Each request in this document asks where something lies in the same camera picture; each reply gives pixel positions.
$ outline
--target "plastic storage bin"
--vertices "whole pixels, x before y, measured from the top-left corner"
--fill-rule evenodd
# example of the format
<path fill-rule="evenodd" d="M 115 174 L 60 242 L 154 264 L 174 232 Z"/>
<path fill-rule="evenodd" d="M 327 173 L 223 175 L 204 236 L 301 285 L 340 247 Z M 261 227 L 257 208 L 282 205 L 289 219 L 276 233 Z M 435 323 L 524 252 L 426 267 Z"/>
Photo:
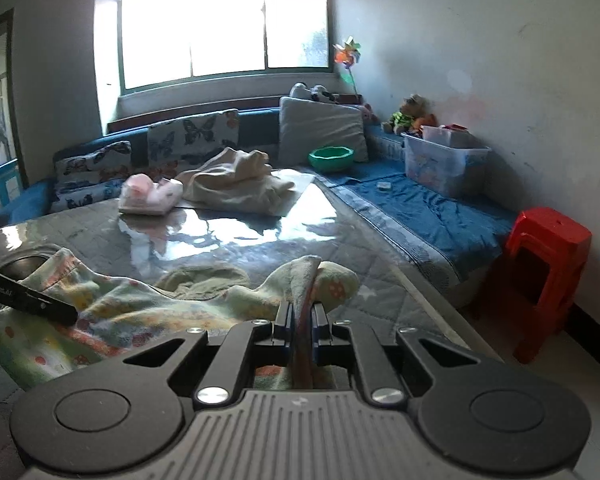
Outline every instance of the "plastic storage bin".
<path fill-rule="evenodd" d="M 423 126 L 422 138 L 448 148 L 476 148 L 480 142 L 469 132 L 463 130 L 448 130 L 439 126 Z"/>
<path fill-rule="evenodd" d="M 441 195 L 459 198 L 482 191 L 490 148 L 449 148 L 404 137 L 405 173 L 417 183 Z"/>

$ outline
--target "sofa backrest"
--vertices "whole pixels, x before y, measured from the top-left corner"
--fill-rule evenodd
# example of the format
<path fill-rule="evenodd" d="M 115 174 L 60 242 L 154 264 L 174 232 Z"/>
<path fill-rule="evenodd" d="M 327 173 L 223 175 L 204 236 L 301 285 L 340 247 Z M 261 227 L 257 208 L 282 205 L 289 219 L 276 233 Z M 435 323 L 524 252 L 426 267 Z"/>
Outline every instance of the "sofa backrest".
<path fill-rule="evenodd" d="M 278 158 L 278 123 L 279 108 L 261 110 L 244 110 L 239 112 L 240 127 L 238 129 L 238 148 L 247 152 L 261 150 L 269 153 L 271 160 Z M 149 165 L 146 133 L 149 128 L 136 128 L 117 134 L 111 134 L 99 139 L 77 144 L 56 152 L 54 164 L 70 156 L 82 156 L 95 152 L 104 146 L 128 140 L 131 142 L 131 163 L 134 168 L 145 168 Z"/>

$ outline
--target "silver bolt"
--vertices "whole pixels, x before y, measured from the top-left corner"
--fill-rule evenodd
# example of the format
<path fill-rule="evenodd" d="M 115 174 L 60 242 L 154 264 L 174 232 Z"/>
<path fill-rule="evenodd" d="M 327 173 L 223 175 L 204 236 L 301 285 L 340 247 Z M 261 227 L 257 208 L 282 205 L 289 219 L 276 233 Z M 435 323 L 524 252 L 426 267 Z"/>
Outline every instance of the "silver bolt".
<path fill-rule="evenodd" d="M 204 404 L 220 404 L 229 398 L 229 392 L 219 386 L 208 386 L 202 388 L 196 397 Z"/>
<path fill-rule="evenodd" d="M 378 388 L 371 394 L 371 398 L 378 404 L 398 404 L 404 399 L 404 393 L 395 388 Z"/>

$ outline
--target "tiled floor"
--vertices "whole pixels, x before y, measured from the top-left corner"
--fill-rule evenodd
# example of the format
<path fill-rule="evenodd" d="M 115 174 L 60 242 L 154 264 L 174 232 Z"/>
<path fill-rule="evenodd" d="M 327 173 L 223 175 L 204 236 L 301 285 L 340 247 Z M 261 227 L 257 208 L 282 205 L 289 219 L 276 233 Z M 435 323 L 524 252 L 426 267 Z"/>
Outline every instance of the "tiled floor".
<path fill-rule="evenodd" d="M 493 319 L 476 321 L 470 316 L 467 319 L 505 361 L 517 363 L 511 355 L 514 335 Z M 593 425 L 576 472 L 584 480 L 600 480 L 600 365 L 563 332 L 552 336 L 527 366 L 536 374 L 570 388 L 585 401 Z"/>

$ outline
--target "window pane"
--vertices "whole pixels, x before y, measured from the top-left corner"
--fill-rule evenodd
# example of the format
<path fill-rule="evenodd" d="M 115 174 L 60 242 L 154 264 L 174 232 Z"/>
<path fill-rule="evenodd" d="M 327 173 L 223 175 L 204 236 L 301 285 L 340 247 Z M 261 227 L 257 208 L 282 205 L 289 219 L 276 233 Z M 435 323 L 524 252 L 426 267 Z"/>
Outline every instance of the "window pane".
<path fill-rule="evenodd" d="M 192 0 L 193 75 L 264 69 L 263 0 Z"/>
<path fill-rule="evenodd" d="M 266 0 L 270 67 L 329 66 L 327 0 Z"/>
<path fill-rule="evenodd" d="M 125 87 L 190 76 L 190 0 L 122 0 Z"/>

